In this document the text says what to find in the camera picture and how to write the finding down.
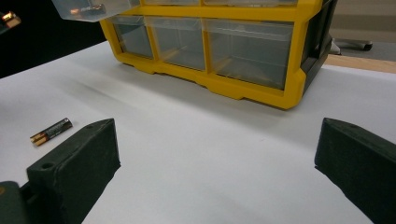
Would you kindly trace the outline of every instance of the transparent bin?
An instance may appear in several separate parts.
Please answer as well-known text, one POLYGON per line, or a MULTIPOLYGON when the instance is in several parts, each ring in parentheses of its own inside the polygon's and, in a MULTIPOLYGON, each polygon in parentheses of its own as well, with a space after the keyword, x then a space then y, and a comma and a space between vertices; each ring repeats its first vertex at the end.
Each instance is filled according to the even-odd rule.
POLYGON ((292 23, 205 20, 211 64, 221 76, 284 90, 292 23))
POLYGON ((139 0, 52 0, 64 20, 99 21, 132 7, 139 6, 139 0))
POLYGON ((114 25, 123 52, 153 58, 144 17, 115 16, 109 20, 114 25))
POLYGON ((160 59, 205 70, 201 20, 196 18, 147 17, 160 59))
POLYGON ((279 5, 294 5, 298 0, 204 0, 205 5, 217 6, 252 6, 274 7, 279 5))
POLYGON ((199 0, 146 0, 146 5, 198 6, 199 0))

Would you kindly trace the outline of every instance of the aa battery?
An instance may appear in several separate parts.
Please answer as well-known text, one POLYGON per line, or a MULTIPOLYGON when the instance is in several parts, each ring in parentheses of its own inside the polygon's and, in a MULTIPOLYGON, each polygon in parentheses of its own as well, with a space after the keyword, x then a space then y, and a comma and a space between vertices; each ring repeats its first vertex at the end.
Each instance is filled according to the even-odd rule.
POLYGON ((30 141, 36 146, 40 146, 71 127, 73 127, 73 124, 68 118, 62 119, 47 129, 30 137, 30 141))

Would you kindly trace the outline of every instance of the black backdrop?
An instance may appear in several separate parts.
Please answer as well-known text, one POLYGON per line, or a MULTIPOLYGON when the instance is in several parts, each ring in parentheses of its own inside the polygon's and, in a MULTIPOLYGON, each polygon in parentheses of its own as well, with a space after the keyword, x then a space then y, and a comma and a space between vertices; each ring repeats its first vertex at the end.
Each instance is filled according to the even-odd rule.
POLYGON ((22 23, 0 35, 0 78, 105 41, 99 22, 64 21, 50 0, 0 0, 22 23))

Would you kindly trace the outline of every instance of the toolbox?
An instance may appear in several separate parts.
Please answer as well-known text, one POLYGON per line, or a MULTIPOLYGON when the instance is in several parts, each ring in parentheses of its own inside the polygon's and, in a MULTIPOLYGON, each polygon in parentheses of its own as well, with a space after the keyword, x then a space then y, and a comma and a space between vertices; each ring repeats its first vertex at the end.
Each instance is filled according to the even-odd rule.
POLYGON ((74 20, 100 20, 120 62, 288 109, 327 58, 337 0, 126 0, 115 15, 106 1, 74 20))

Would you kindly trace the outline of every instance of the white table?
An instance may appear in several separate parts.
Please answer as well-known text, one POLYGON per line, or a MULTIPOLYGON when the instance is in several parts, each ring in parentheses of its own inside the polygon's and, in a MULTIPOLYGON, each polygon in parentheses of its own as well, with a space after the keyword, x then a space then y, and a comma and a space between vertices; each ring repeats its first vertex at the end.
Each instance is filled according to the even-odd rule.
POLYGON ((114 118, 121 168, 84 223, 371 223, 314 168, 324 117, 396 142, 396 76, 324 66, 282 111, 147 75, 107 43, 0 79, 0 180, 83 126, 114 118), (29 137, 68 117, 42 147, 29 137))

